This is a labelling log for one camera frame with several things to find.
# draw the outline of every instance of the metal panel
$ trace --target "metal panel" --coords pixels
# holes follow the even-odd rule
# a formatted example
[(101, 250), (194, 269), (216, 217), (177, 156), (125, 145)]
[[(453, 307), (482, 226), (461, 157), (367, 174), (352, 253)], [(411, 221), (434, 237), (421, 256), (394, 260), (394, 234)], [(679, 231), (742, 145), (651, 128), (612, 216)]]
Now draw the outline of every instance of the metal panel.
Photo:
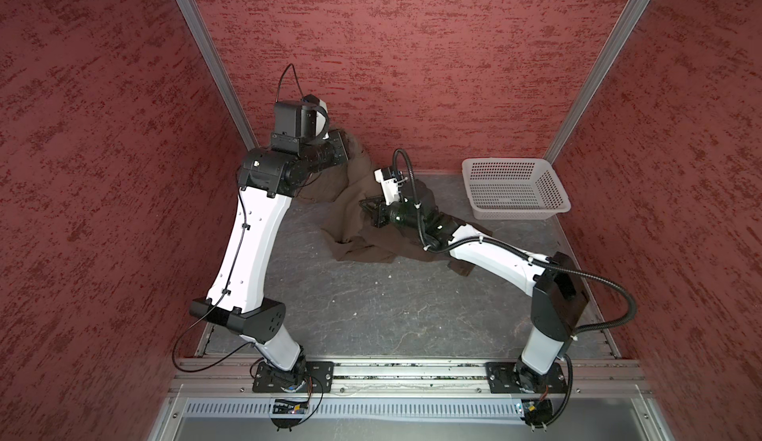
[(217, 84), (217, 88), (219, 88), (219, 93), (223, 96), (223, 100), (228, 107), (230, 116), (233, 117), (233, 122), (241, 134), (246, 149), (251, 150), (252, 148), (258, 147), (259, 142), (257, 141), (257, 137), (254, 136), (254, 132), (248, 123), (241, 102), (239, 101), (238, 96), (235, 95), (233, 84), (230, 82), (227, 71), (225, 71), (222, 59), (220, 59), (219, 54), (217, 54), (217, 49), (214, 47), (212, 37), (209, 35), (209, 31), (204, 24), (204, 19), (201, 17), (201, 12), (196, 6), (196, 0), (176, 1), (177, 6), (180, 7), (180, 11), (183, 13), (183, 17), (185, 17), (185, 22), (190, 28), (190, 33), (193, 34), (194, 39), (196, 39), (196, 44), (198, 45), (199, 50), (201, 50), (201, 55), (204, 56), (206, 66), (209, 67), (209, 72), (212, 74), (212, 77)]
[(175, 398), (164, 399), (162, 406), (158, 408), (158, 415), (156, 416), (156, 420), (151, 428), (151, 433), (148, 434), (146, 441), (158, 441), (160, 439), (160, 436), (165, 431), (164, 427), (170, 419), (171, 409), (176, 402), (177, 400)]
[(638, 422), (643, 428), (648, 441), (674, 441), (672, 432), (662, 416), (656, 400), (633, 398), (633, 407), (638, 416)]
[(587, 104), (593, 99), (593, 95), (598, 90), (600, 83), (603, 82), (604, 77), (608, 73), (611, 65), (614, 64), (616, 56), (619, 55), (624, 43), (627, 42), (627, 38), (633, 31), (635, 25), (643, 14), (645, 7), (648, 6), (650, 0), (627, 0), (627, 4), (622, 10), (622, 14), (616, 21), (614, 28), (611, 30), (604, 47), (600, 50), (598, 59), (595, 61), (590, 74), (587, 75), (587, 79), (577, 94), (574, 103), (571, 104), (566, 118), (561, 123), (561, 127), (556, 133), (556, 137), (551, 142), (548, 150), (545, 152), (544, 158), (550, 163), (553, 163), (558, 154), (561, 153), (561, 149), (572, 134), (574, 128), (577, 126), (577, 122), (582, 117), (582, 114), (587, 108)]
[(479, 422), (442, 423), (438, 420), (375, 420), (362, 418), (310, 420), (292, 432), (277, 432), (271, 420), (262, 418), (184, 418), (177, 441), (209, 439), (256, 439), (257, 441), (647, 441), (629, 400), (575, 400), (547, 433), (534, 432), (523, 424)]
[(177, 429), (180, 427), (180, 421), (182, 420), (182, 414), (185, 412), (185, 406), (187, 405), (187, 398), (178, 396), (175, 398), (175, 403), (169, 410), (171, 413), (164, 423), (163, 429), (161, 429), (161, 435), (159, 439), (174, 439), (177, 434)]
[[(289, 397), (304, 398), (305, 395)], [(273, 414), (273, 400), (243, 398), (189, 398), (184, 417), (271, 418), (301, 415)], [(314, 419), (364, 418), (379, 420), (523, 424), (520, 403), (511, 399), (462, 398), (325, 398)]]

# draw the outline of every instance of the aluminum frame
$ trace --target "aluminum frame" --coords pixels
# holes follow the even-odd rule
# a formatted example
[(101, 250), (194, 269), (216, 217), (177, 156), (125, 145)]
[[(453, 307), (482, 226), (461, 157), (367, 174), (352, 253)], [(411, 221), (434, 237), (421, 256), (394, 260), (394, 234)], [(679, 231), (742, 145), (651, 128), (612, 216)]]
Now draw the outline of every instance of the aluminum frame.
[[(188, 358), (183, 368), (208, 365), (221, 356)], [(172, 441), (189, 403), (209, 401), (235, 403), (242, 399), (270, 400), (273, 394), (252, 393), (251, 364), (259, 360), (246, 355), (231, 356), (211, 369), (198, 373), (177, 372), (168, 389), (149, 441)], [(325, 399), (385, 400), (414, 398), (453, 400), (464, 403), (484, 400), (534, 398), (537, 395), (493, 395), (486, 379), (486, 362), (515, 361), (466, 358), (315, 357), (310, 361), (334, 362), (333, 386)], [(623, 398), (633, 402), (639, 422), (649, 441), (672, 441), (661, 411), (653, 399), (638, 360), (575, 360), (574, 398)], [(549, 395), (560, 398), (563, 395)], [(225, 413), (219, 416), (229, 417)]]
[(243, 106), (238, 96), (235, 94), (235, 88), (230, 81), (225, 65), (222, 59), (219, 58), (217, 48), (214, 47), (214, 41), (212, 36), (209, 35), (209, 30), (204, 24), (204, 19), (201, 17), (201, 12), (198, 10), (196, 0), (176, 0), (177, 6), (185, 17), (185, 22), (190, 28), (190, 33), (193, 35), (198, 45), (198, 49), (201, 51), (201, 55), (204, 56), (206, 66), (209, 68), (209, 72), (212, 74), (214, 82), (217, 84), (220, 95), (223, 96), (223, 101), (228, 107), (228, 112), (233, 118), (235, 127), (241, 134), (241, 139), (246, 145), (247, 150), (257, 148), (259, 142), (254, 135), (252, 126), (248, 122), (246, 113), (243, 111)]
[[(221, 356), (182, 359), (181, 367), (209, 365)], [(249, 367), (258, 357), (231, 356), (198, 373), (178, 372), (167, 396), (269, 398), (251, 392)], [(399, 359), (392, 357), (315, 357), (331, 361), (333, 386), (326, 397), (391, 398), (532, 398), (533, 395), (493, 395), (486, 379), (486, 362), (493, 359)], [(583, 398), (651, 398), (653, 393), (637, 360), (575, 360), (575, 396)]]
[(556, 136), (548, 146), (545, 152), (544, 159), (548, 160), (551, 164), (556, 161), (558, 155), (561, 153), (562, 148), (566, 144), (569, 136), (574, 131), (582, 114), (585, 113), (587, 105), (593, 100), (598, 87), (601, 82), (604, 81), (604, 77), (608, 74), (609, 69), (614, 64), (616, 56), (619, 55), (622, 47), (629, 35), (633, 33), (635, 25), (643, 15), (643, 11), (648, 6), (651, 0), (627, 0), (622, 14), (617, 19), (614, 28), (611, 29), (608, 39), (604, 44), (604, 47), (600, 50), (598, 58), (590, 70), (590, 74), (587, 75), (587, 79), (582, 87), (580, 87), (577, 97), (574, 103), (571, 104), (571, 108), (566, 115), (566, 118), (558, 128)]
[(201, 333), (201, 339), (198, 341), (194, 356), (204, 356), (206, 353), (206, 346), (209, 345), (210, 337), (212, 337), (212, 332), (214, 332), (214, 324), (206, 322), (204, 332)]

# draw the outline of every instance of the brown cloth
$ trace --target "brown cloth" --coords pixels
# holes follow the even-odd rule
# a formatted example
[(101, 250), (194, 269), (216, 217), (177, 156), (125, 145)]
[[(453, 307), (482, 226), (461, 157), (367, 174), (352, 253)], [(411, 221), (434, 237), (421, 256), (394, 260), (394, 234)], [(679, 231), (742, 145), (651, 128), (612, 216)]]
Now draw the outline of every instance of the brown cloth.
[[(360, 201), (382, 194), (381, 185), (373, 176), (376, 165), (352, 134), (342, 131), (342, 136), (348, 162), (323, 170), (315, 179), (308, 181), (297, 196), (305, 202), (333, 202), (329, 217), (320, 229), (334, 258), (364, 263), (391, 263), (397, 255), (425, 262), (449, 260), (453, 271), (468, 275), (473, 264), (448, 254), (424, 251), (418, 241), (418, 233), (412, 227), (373, 226), (370, 216), (360, 207)], [(419, 194), (430, 191), (421, 181), (417, 181), (416, 189)], [(491, 231), (474, 226), (491, 235)]]

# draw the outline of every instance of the gray floor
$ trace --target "gray floor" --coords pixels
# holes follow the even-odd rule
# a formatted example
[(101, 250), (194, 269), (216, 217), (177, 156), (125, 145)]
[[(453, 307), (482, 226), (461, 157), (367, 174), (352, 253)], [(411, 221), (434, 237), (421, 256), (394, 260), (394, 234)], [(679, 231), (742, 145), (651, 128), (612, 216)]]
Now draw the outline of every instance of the gray floor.
[[(421, 180), (433, 190), (441, 211), (473, 221), (461, 177), (424, 175)], [(308, 356), (519, 356), (531, 328), (528, 296), (480, 267), (462, 277), (445, 261), (338, 262), (319, 231), (328, 207), (291, 205), (264, 289), (266, 297), (286, 304), (286, 327)], [(481, 224), (522, 249), (548, 255), (568, 251), (551, 220)], [(594, 321), (593, 310), (588, 306), (581, 324)], [(227, 353), (240, 344), (237, 336), (216, 327), (206, 353)], [(569, 354), (611, 358), (601, 333), (581, 335)]]

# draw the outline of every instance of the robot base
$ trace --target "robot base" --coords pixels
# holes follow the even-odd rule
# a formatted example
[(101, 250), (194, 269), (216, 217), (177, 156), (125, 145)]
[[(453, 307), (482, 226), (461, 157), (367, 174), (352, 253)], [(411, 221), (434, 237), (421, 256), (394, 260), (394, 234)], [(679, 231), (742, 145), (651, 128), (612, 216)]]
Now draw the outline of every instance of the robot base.
[(553, 363), (545, 376), (538, 377), (531, 391), (520, 385), (519, 375), (514, 370), (515, 362), (487, 362), (487, 381), (491, 393), (526, 394), (538, 393), (541, 395), (547, 387), (548, 393), (566, 393), (566, 378), (561, 371), (561, 366)]
[[(331, 392), (331, 383), (333, 382), (333, 362), (307, 362), (307, 372), (304, 380), (309, 381), (312, 377), (312, 393), (320, 392), (320, 384), (315, 381), (319, 379), (322, 383), (323, 393)], [(254, 384), (252, 392), (254, 393), (306, 393), (307, 384), (300, 382), (296, 389), (292, 389), (292, 379), (283, 378), (285, 374), (281, 370), (269, 366), (266, 362), (259, 362), (257, 374), (254, 375)]]

